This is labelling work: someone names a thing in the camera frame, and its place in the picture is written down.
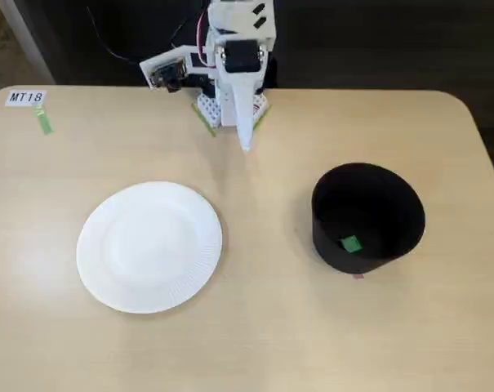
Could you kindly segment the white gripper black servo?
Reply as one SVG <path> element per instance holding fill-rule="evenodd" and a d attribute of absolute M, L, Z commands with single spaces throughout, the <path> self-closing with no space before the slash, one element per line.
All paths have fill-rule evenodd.
<path fill-rule="evenodd" d="M 234 39 L 216 47 L 219 79 L 232 84 L 237 132 L 240 145 L 249 151 L 253 142 L 255 88 L 262 88 L 268 66 L 269 50 L 255 39 Z"/>

